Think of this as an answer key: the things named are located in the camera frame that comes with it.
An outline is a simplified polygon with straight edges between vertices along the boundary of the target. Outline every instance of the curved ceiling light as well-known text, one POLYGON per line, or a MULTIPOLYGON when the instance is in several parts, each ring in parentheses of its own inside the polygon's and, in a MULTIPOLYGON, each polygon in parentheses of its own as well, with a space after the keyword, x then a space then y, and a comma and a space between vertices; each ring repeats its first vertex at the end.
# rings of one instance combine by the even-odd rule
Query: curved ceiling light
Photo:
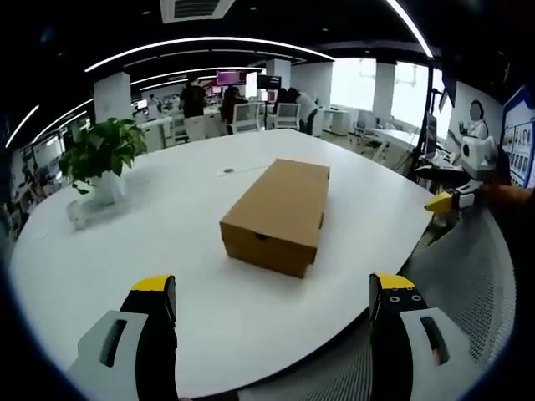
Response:
POLYGON ((26 124, 26 121, 28 121, 28 119, 32 116, 33 113, 37 111, 38 108, 39 108, 39 104, 35 106, 33 109, 31 109, 30 112, 26 115, 26 117, 23 118, 23 120, 20 122, 20 124, 17 126, 17 128, 13 131, 13 133, 9 137, 8 142, 6 142, 6 149, 8 148, 9 144, 11 144, 11 141, 13 140, 13 138, 15 138, 15 135, 18 133, 18 131, 20 131, 23 125, 26 124))
POLYGON ((155 75, 154 77, 143 78, 143 79, 140 79, 139 81, 131 82, 130 85, 140 84, 141 82, 150 81, 151 79, 169 77, 171 75, 200 73, 201 71, 213 71, 213 70, 219 70, 219 69, 251 69, 251 70, 254 70, 254 71, 263 70, 260 67, 211 67, 209 69, 187 69, 186 71, 175 71, 174 73, 161 74, 161 75, 155 75))
MULTIPOLYGON (((209 76, 206 76, 206 77, 199 77, 199 80, 202 81, 202 80, 206 80, 206 79, 214 79, 216 77, 217 77, 217 75, 209 75, 209 76)), ((144 88, 141 88, 140 91, 144 91, 144 90, 147 90, 147 89, 153 89, 153 88, 159 88, 160 86, 179 84, 181 82, 186 82, 186 81, 187 81, 187 79, 177 79, 175 81, 167 81, 167 82, 164 82, 162 84, 146 86, 144 88)))
POLYGON ((264 40, 264 39, 255 39, 255 38, 235 38, 232 36, 205 36, 200 38, 182 38, 182 39, 173 39, 173 40, 166 40, 165 42, 157 42, 152 44, 146 44, 145 46, 140 46, 138 48, 132 48, 131 50, 127 50, 123 53, 116 54, 115 56, 108 57, 102 61, 99 61, 96 64, 93 64, 85 69, 85 72, 88 73, 89 71, 93 71, 94 69, 100 67, 101 65, 104 65, 106 63, 109 63, 110 61, 114 61, 118 58, 127 56, 129 54, 137 53, 143 50, 147 50, 149 48, 158 48, 160 46, 166 46, 168 44, 178 44, 178 43, 190 43, 190 42, 208 42, 208 41, 214 41, 214 40, 222 40, 222 41, 234 41, 234 42, 249 42, 249 43, 260 43, 260 44, 269 44, 272 46, 279 46, 282 48, 290 48, 292 50, 298 50, 300 52, 304 53, 310 53, 315 56, 326 58, 327 60, 334 61, 335 58, 328 56, 327 54, 323 54, 320 52, 316 52, 314 50, 311 50, 309 48, 301 48, 300 46, 294 46, 292 44, 288 43, 281 43, 281 42, 274 42, 272 40, 264 40))
POLYGON ((164 82, 163 84, 156 84, 156 85, 147 86, 145 88, 141 88, 140 91, 153 89, 153 88, 159 88, 160 86, 166 86, 166 85, 171 85, 171 84, 179 84, 181 82, 186 82, 186 81, 187 79, 177 79, 176 81, 167 81, 167 82, 164 82))
POLYGON ((49 125, 47 125, 47 127, 45 129, 43 129, 41 132, 39 132, 35 138, 33 138, 33 141, 32 143, 34 144, 40 137, 41 135, 43 135, 45 132, 47 132, 52 126, 54 126, 55 124, 57 124, 59 121, 61 121, 62 119, 64 119, 65 117, 67 117, 69 114, 75 112, 76 110, 78 110, 80 107, 83 107, 85 106, 86 104, 88 103, 91 103, 93 101, 93 98, 89 99, 89 100, 86 100, 85 102, 83 102, 82 104, 79 104, 78 106, 76 106, 74 109, 71 109, 69 110, 67 113, 63 114, 61 117, 55 119, 52 123, 50 123, 49 125))
POLYGON ((416 24, 410 19, 409 14, 400 6, 396 0, 386 0, 386 2, 394 9, 398 16, 403 20, 407 28, 415 35, 416 40, 420 46, 424 49, 424 53, 428 58, 433 58, 433 53, 431 52, 430 47, 427 45, 427 42, 424 39, 424 35, 416 27, 416 24))
POLYGON ((83 115, 86 114, 86 113, 87 113, 87 110, 84 110, 82 113, 75 115, 75 116, 74 116, 72 119, 70 119, 69 121, 65 121, 63 124, 61 124, 61 125, 58 127, 58 129, 62 129, 65 125, 68 125, 68 124, 72 123, 73 121, 79 119, 81 116, 83 116, 83 115))

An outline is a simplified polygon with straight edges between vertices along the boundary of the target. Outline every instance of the black ceiling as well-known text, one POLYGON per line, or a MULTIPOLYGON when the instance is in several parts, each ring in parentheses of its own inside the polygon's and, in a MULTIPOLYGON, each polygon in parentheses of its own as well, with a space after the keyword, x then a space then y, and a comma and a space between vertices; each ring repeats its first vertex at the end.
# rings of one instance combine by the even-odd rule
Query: black ceiling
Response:
MULTIPOLYGON (((160 0, 11 3, 0 21, 3 54, 8 55, 0 75, 0 110, 5 111, 13 130, 34 105, 41 104, 18 133, 14 147, 28 143, 52 120, 88 99, 95 80, 118 70, 137 80, 178 70, 248 65, 270 58, 260 53, 221 51, 233 49, 321 61, 317 56, 266 44, 196 42, 134 53, 84 72, 104 58, 162 40, 237 36, 315 48, 333 57, 425 62, 410 31, 385 0, 236 0, 222 20, 170 24, 161 21, 160 0), (208 51, 185 53, 201 50, 208 51)), ((495 8, 479 0, 399 3, 430 46, 438 50, 437 63, 446 74, 500 100, 517 89, 519 68, 511 63, 512 48, 504 33, 507 25, 497 23, 503 15, 495 8)))

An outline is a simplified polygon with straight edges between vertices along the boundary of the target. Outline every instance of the box lid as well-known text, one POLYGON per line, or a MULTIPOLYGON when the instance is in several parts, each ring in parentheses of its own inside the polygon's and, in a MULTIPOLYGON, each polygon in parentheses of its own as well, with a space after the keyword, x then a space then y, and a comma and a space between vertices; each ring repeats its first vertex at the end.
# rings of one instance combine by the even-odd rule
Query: box lid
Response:
POLYGON ((222 223, 317 247, 328 188, 328 167, 276 159, 222 223))

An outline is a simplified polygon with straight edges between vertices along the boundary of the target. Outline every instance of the cardboard box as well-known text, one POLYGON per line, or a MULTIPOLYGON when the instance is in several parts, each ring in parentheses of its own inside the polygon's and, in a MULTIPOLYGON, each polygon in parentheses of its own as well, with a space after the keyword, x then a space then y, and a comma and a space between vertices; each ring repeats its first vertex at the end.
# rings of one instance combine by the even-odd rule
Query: cardboard box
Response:
POLYGON ((220 221, 228 256, 303 278, 328 189, 328 167, 276 159, 220 221))

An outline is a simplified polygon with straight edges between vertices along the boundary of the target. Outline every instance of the potted plant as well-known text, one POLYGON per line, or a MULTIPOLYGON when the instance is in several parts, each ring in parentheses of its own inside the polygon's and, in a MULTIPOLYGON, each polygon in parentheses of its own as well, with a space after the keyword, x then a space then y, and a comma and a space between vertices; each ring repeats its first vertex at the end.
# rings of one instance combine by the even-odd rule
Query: potted plant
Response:
POLYGON ((83 182, 94 187, 99 203, 108 205, 125 196, 120 178, 123 166, 131 167, 134 158, 146 150, 143 131, 133 120, 108 119, 80 131, 78 140, 59 161, 59 168, 80 194, 89 193, 79 187, 83 182))

